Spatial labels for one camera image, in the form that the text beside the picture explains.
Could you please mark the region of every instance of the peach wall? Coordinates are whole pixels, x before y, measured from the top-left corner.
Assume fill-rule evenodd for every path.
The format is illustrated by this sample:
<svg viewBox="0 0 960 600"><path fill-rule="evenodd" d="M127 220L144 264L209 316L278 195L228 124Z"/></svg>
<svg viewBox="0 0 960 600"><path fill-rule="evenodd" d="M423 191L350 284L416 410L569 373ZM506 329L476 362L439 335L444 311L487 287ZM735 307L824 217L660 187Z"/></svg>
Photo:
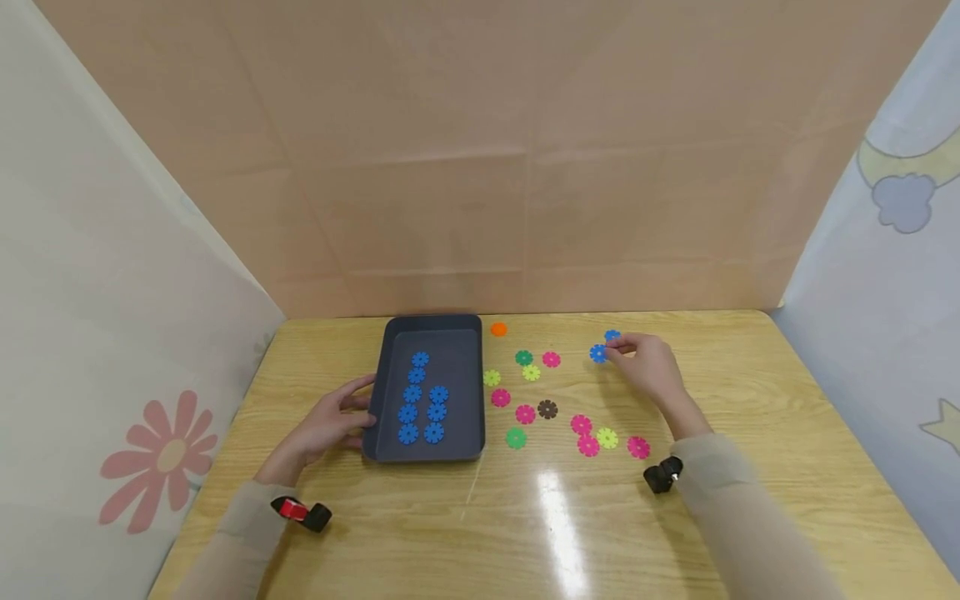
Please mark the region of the peach wall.
<svg viewBox="0 0 960 600"><path fill-rule="evenodd" d="M38 0L289 317L775 306L946 0Z"/></svg>

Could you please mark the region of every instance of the left hand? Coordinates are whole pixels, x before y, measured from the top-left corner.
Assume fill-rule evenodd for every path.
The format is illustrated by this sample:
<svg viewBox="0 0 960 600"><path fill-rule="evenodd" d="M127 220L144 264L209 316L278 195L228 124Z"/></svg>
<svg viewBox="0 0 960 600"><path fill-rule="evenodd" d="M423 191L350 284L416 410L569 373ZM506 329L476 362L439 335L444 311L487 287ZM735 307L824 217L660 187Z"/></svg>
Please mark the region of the left hand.
<svg viewBox="0 0 960 600"><path fill-rule="evenodd" d="M357 396L356 392L372 384L375 378L375 373L358 377L321 397L270 454L253 479L293 487L303 468L341 440L345 446L359 448L363 443L362 433L352 435L350 432L373 426L376 417L367 412L370 397ZM343 412L349 409L360 411Z"/></svg>

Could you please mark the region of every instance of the gray plastic tray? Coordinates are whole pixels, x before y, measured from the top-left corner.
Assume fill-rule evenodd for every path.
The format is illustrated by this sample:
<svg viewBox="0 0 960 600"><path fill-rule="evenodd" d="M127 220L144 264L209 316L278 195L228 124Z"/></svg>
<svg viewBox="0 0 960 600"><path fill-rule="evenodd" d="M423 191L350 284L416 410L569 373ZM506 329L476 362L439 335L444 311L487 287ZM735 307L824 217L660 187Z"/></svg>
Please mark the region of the gray plastic tray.
<svg viewBox="0 0 960 600"><path fill-rule="evenodd" d="M476 315L419 315L391 319L383 333L380 361L373 382L370 411L376 425L364 433L363 453L380 463L469 461L480 456L486 441L483 401L482 323ZM411 385L407 375L417 352L430 360L426 378L419 384L422 397L413 402L418 415L413 424L419 435L403 444L398 413L408 402L403 391ZM427 409L434 386L449 390L446 417L440 421L444 438L429 444L424 428L430 423Z"/></svg>

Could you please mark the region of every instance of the brown snowflake piece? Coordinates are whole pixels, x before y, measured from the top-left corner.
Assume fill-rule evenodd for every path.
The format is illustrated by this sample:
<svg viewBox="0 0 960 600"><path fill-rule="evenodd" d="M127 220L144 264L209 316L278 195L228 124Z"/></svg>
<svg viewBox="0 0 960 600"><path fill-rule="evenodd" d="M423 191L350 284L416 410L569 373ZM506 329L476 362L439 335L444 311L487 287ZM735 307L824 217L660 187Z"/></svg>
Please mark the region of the brown snowflake piece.
<svg viewBox="0 0 960 600"><path fill-rule="evenodd" d="M540 416L544 419L553 419L557 416L559 412L557 410L557 403L553 400L543 400L540 404L537 405L537 412L540 413Z"/></svg>

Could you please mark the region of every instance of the sleeve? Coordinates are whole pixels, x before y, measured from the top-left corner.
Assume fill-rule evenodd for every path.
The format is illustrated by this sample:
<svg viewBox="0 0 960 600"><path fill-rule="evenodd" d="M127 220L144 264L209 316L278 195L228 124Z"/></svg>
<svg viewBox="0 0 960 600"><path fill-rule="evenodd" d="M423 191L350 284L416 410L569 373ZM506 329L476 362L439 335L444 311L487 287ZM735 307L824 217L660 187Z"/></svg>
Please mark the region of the sleeve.
<svg viewBox="0 0 960 600"><path fill-rule="evenodd" d="M686 438L677 489L734 600L844 598L820 557L720 434Z"/></svg>
<svg viewBox="0 0 960 600"><path fill-rule="evenodd" d="M230 500L216 533L174 594L178 600L253 600L287 520L270 501L293 488L248 481Z"/></svg>

